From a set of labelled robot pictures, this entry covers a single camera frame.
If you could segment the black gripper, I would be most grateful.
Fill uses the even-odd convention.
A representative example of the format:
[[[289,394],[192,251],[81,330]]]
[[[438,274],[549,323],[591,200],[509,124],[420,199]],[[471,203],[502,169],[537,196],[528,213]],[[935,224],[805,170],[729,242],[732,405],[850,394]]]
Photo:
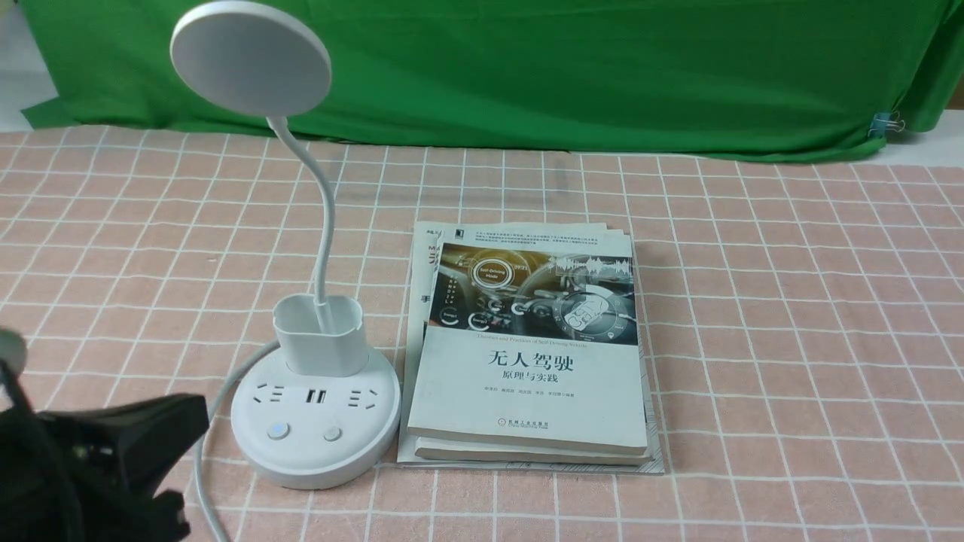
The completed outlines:
[[[183,541],[185,500],[161,485],[209,428],[206,398],[170,394],[100,410],[47,411],[20,385],[27,347],[2,329],[2,540]]]

